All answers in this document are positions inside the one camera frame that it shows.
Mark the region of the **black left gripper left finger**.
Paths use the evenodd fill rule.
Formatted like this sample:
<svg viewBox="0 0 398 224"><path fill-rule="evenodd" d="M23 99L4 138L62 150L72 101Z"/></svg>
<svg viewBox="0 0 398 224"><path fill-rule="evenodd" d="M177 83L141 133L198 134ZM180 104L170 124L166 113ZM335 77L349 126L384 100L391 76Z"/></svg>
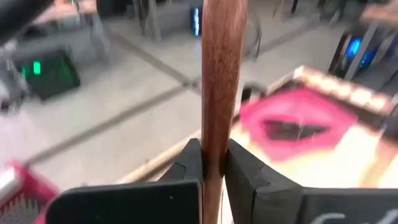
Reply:
<svg viewBox="0 0 398 224"><path fill-rule="evenodd" d="M190 139L157 181L77 187L50 204L46 224L200 224L201 145Z"/></svg>

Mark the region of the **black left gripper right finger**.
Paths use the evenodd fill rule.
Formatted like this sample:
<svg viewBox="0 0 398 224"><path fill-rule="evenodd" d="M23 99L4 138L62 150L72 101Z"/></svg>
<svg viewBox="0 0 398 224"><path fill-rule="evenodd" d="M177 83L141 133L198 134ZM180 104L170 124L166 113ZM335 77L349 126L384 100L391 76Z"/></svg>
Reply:
<svg viewBox="0 0 398 224"><path fill-rule="evenodd" d="M225 182L235 223L397 224L396 189L304 187L230 139Z"/></svg>

